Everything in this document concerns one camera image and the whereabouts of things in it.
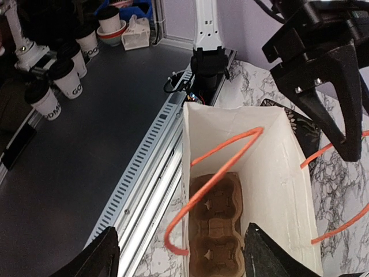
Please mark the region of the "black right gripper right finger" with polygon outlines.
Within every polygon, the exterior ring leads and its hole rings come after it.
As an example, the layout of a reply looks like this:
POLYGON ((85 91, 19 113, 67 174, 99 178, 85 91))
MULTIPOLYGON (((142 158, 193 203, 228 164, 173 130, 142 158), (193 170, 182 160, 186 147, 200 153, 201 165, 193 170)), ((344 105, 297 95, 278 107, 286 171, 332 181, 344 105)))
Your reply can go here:
POLYGON ((248 225, 244 244, 246 276, 317 276, 315 272, 290 256, 255 223, 248 225))

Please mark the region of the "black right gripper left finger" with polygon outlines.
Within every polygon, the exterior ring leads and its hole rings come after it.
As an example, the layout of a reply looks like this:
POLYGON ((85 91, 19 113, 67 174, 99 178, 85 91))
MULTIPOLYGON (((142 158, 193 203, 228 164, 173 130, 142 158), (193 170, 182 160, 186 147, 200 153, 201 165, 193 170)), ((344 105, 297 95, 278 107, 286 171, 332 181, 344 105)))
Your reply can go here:
POLYGON ((117 276, 119 255, 118 234, 109 226, 52 276, 117 276))

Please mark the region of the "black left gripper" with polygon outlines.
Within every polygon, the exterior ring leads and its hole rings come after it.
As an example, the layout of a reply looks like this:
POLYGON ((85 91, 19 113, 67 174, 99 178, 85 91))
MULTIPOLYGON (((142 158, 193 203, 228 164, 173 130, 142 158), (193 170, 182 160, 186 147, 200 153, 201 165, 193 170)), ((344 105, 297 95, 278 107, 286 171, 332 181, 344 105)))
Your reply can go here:
POLYGON ((362 89, 368 67, 368 1, 272 1, 268 13, 282 27, 262 48, 278 90, 308 115, 346 162, 361 157, 362 89), (318 97, 332 83, 344 133, 318 97))

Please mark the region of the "brown cardboard cup carrier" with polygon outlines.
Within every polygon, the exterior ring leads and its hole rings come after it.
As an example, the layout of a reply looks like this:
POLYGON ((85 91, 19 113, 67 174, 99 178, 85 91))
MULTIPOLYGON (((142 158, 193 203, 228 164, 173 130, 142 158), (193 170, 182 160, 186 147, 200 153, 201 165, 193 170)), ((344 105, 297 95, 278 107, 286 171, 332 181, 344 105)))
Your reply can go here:
POLYGON ((243 276, 242 212, 239 176, 226 173, 189 212, 190 276, 243 276))

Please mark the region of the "white paper takeout bag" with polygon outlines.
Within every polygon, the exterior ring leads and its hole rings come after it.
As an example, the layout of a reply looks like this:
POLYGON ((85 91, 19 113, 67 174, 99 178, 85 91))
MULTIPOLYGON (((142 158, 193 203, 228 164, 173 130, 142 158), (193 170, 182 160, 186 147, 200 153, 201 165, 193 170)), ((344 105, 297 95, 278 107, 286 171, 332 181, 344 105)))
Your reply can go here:
POLYGON ((189 272, 189 212, 226 173, 242 189, 241 236, 257 224, 295 260, 322 276, 310 173, 283 108, 183 107, 183 207, 167 227, 166 248, 189 272))

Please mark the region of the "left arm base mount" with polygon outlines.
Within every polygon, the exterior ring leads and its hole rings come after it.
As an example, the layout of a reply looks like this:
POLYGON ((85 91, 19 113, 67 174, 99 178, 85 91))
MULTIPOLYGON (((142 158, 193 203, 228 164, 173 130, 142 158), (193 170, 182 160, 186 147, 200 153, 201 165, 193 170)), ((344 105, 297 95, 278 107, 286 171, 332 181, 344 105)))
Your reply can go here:
POLYGON ((185 102, 196 102, 207 106, 213 106, 224 80, 229 79, 228 70, 225 74, 217 74, 210 78, 196 76, 188 70, 172 72, 163 86, 163 91, 168 94, 184 92, 185 102))

